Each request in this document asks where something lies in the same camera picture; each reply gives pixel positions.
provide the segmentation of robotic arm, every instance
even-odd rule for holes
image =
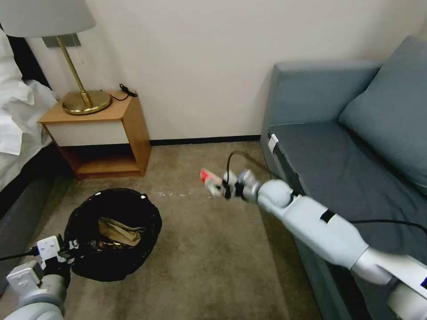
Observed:
[[[60,235],[38,241],[31,251],[40,255],[41,263],[32,260],[18,265],[7,276],[19,299],[17,310],[5,320],[63,320],[70,265],[97,245],[79,246],[77,240],[64,244]]]
[[[416,259],[371,248],[354,225],[314,199],[296,194],[283,180],[261,184],[251,171],[220,178],[204,169],[201,179],[214,196],[257,203],[326,261],[378,285],[397,278],[388,306],[400,319],[427,319],[427,266]]]

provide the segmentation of wall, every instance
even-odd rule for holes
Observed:
[[[424,0],[88,0],[97,26],[71,48],[89,89],[137,89],[151,139],[259,134],[281,60],[387,57]],[[77,86],[59,49],[29,39],[53,89]]]

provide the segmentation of carpet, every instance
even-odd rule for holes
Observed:
[[[63,234],[73,209],[107,188],[147,193],[163,219],[152,254],[124,281],[72,275],[67,320],[320,319],[290,234],[256,205],[213,198],[200,182],[200,168],[222,174],[235,149],[263,161],[256,142],[159,146],[143,178],[56,182],[33,241]],[[259,180],[269,178],[245,159],[232,159],[236,173],[245,168],[254,169]],[[279,238],[286,244],[275,245]],[[8,288],[0,318],[15,306]]]

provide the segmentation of black trash bin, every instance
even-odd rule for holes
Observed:
[[[120,244],[103,236],[98,225],[100,218],[139,228],[138,244]],[[72,271],[97,281],[123,280],[148,258],[161,225],[160,213],[146,194],[126,188],[95,193],[72,212],[65,229],[65,242],[77,240],[81,252],[71,266]]]

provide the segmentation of wooden nightstand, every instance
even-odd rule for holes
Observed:
[[[113,99],[105,110],[84,116],[65,113],[59,101],[39,122],[78,179],[145,174],[151,146],[138,98]]]

